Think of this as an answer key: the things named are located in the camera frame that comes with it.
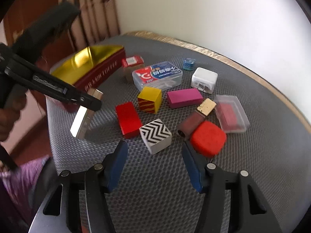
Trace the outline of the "person's left hand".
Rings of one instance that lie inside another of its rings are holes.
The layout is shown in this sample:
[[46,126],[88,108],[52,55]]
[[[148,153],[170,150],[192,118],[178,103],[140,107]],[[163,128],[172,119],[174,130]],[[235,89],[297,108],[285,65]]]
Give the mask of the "person's left hand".
[[14,124],[20,119],[21,111],[25,108],[27,97],[25,94],[13,100],[13,104],[9,108],[0,111],[0,134],[1,142],[7,140]]

